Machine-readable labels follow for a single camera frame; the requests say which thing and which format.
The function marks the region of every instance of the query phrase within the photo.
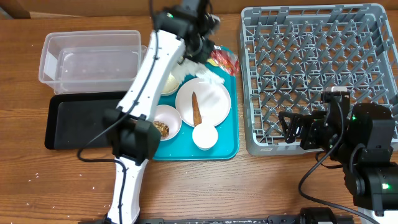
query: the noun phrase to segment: tabletop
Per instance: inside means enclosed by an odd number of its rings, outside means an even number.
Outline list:
[[[398,19],[397,11],[387,14],[390,21]],[[237,53],[240,14],[219,16],[221,28],[212,39]],[[398,23],[390,26],[398,37]],[[76,158],[76,150],[44,147],[54,93],[38,81],[40,54],[51,32],[135,29],[142,44],[148,45],[150,18],[26,19],[0,21],[0,27],[0,223],[76,223],[103,217],[112,201],[115,165],[84,163]],[[150,161],[142,183],[141,217],[261,218],[319,206],[297,190],[302,176],[315,164],[314,153],[267,157],[246,151],[241,75],[237,81],[238,154],[228,161]],[[84,156],[113,157],[109,148],[87,149]],[[392,161],[398,161],[398,153]],[[341,169],[320,167],[303,190],[356,209],[343,177]]]

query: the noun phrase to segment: gray basket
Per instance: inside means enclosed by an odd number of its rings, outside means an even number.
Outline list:
[[[346,86],[355,103],[384,105],[398,119],[397,49],[379,4],[247,7],[239,57],[246,148],[256,156],[305,152],[284,142],[280,111],[325,110],[320,92]],[[398,148],[397,128],[392,140]]]

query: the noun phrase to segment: transparent plastic container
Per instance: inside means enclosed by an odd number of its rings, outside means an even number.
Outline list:
[[[127,91],[146,50],[136,30],[51,33],[45,38],[39,80],[55,94]]]

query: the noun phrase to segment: white plate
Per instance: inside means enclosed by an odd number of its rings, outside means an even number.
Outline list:
[[[156,106],[155,121],[166,124],[169,127],[169,135],[167,137],[161,137],[161,141],[169,140],[174,138],[175,135],[180,131],[181,128],[181,116],[178,111],[169,105],[158,105]]]
[[[194,78],[181,86],[175,97],[175,108],[182,120],[193,127],[192,93],[195,92],[202,122],[219,125],[231,109],[231,97],[222,84],[210,84]]]

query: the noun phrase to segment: blue tray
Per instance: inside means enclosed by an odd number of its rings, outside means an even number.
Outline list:
[[[225,79],[224,86],[231,96],[231,110],[226,119],[216,127],[218,131],[218,141],[216,145],[207,151],[202,151],[197,148],[192,140],[193,127],[182,121],[180,132],[168,141],[161,141],[153,159],[157,161],[222,160],[233,158],[239,151],[236,78],[209,63],[206,64],[206,67]],[[180,86],[192,78],[194,77],[188,75]],[[159,105],[170,105],[175,108],[175,97],[177,96],[177,92],[178,91],[170,96],[160,97]]]

